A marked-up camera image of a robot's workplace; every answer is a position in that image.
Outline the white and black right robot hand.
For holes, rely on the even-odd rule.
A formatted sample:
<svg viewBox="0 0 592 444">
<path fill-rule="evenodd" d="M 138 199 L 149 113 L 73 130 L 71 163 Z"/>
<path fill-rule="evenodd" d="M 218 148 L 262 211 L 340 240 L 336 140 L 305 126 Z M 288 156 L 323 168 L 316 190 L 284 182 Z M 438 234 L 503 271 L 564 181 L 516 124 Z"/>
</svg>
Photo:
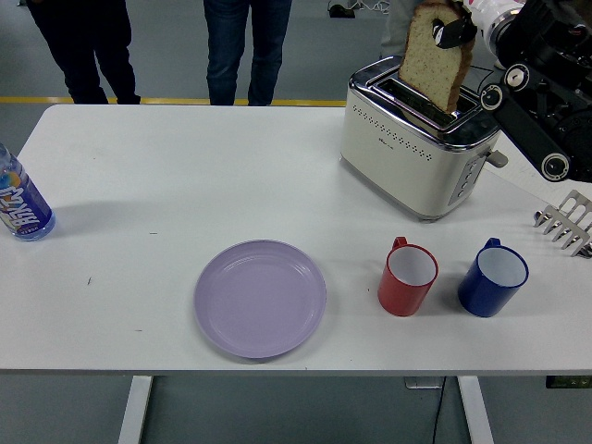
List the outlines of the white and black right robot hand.
<svg viewBox="0 0 592 444">
<path fill-rule="evenodd" d="M 521 11 L 518 1 L 474 0 L 452 1 L 460 17 L 445 24 L 442 18 L 432 21 L 432 35 L 436 46 L 450 49 L 469 43 L 481 36 L 488 51 L 499 52 L 499 39 Z"/>
</svg>

